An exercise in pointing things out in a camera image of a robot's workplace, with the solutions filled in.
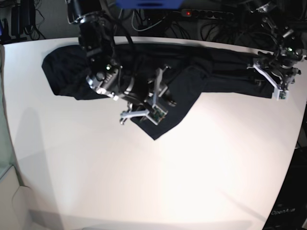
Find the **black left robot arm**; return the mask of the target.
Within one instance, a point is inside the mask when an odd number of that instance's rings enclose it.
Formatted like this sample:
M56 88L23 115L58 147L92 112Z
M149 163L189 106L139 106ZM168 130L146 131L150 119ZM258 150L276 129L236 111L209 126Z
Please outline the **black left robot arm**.
M295 64L307 59L307 50L274 0L250 0L247 8L261 16L263 27L269 30L268 36L274 42L274 52L258 52L258 58L253 59L250 67L273 86L272 95L277 100L286 100L288 86L295 82L296 75L301 74Z

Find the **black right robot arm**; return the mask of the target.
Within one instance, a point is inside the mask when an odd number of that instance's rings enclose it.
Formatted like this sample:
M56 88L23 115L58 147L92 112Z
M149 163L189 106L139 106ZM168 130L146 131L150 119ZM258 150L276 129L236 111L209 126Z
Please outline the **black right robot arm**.
M176 106L168 85L163 82L163 74L170 66L157 68L148 80L137 77L134 67L136 48L130 34L125 30L132 55L131 69L125 71L116 53L114 40L115 27L123 26L119 20L107 14L108 5L102 6L98 0L68 0L66 5L69 24L78 25L80 29L79 45L86 53L90 68L86 76L89 87L97 94L114 101L123 99L127 102L127 110L120 114L121 124L139 117L159 125L168 114L161 102Z

